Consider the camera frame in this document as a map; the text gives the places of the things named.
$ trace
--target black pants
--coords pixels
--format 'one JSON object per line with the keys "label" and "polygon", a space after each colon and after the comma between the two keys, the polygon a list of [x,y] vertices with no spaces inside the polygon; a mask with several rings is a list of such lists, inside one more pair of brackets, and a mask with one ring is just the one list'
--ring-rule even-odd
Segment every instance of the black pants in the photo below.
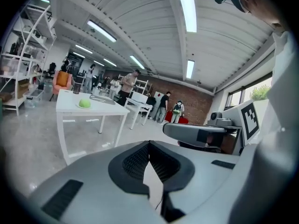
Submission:
{"label": "black pants", "polygon": [[118,100],[118,104],[120,104],[121,106],[125,106],[125,103],[127,101],[127,98],[129,97],[130,93],[124,92],[124,91],[120,91],[120,99]]}

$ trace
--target backpack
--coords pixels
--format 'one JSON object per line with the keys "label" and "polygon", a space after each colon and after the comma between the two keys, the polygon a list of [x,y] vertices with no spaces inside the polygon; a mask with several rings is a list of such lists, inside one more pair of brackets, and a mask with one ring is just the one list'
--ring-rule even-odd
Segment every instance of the backpack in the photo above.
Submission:
{"label": "backpack", "polygon": [[173,108],[173,113],[174,114],[180,114],[181,113],[181,106],[182,105],[176,104],[176,106],[174,106],[174,108]]}

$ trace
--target green ball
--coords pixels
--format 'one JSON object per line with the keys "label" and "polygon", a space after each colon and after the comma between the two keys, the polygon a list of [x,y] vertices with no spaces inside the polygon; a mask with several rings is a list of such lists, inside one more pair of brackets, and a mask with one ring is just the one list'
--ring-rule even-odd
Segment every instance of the green ball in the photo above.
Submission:
{"label": "green ball", "polygon": [[89,99],[81,99],[79,102],[79,106],[82,108],[89,108],[90,107],[90,100]]}

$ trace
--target ceiling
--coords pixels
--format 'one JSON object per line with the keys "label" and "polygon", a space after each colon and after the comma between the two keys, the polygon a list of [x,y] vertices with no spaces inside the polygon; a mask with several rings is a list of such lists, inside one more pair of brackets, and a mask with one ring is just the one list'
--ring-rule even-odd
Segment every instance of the ceiling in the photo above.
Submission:
{"label": "ceiling", "polygon": [[[107,68],[132,70],[134,55],[155,75],[201,82],[213,90],[238,71],[267,41],[273,28],[243,14],[227,0],[195,0],[197,32],[187,33],[180,0],[50,0],[59,39],[93,51],[90,59]],[[88,20],[117,41],[91,30]],[[112,67],[103,58],[117,64]],[[187,60],[194,60],[185,79]]]}

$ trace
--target cardboard box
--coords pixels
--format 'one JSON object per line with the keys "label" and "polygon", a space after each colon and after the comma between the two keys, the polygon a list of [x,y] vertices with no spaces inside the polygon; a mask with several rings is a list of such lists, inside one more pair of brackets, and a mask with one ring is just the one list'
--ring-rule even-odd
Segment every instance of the cardboard box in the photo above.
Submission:
{"label": "cardboard box", "polygon": [[25,94],[28,91],[29,87],[29,80],[20,80],[18,82],[18,99],[23,97],[23,94]]}

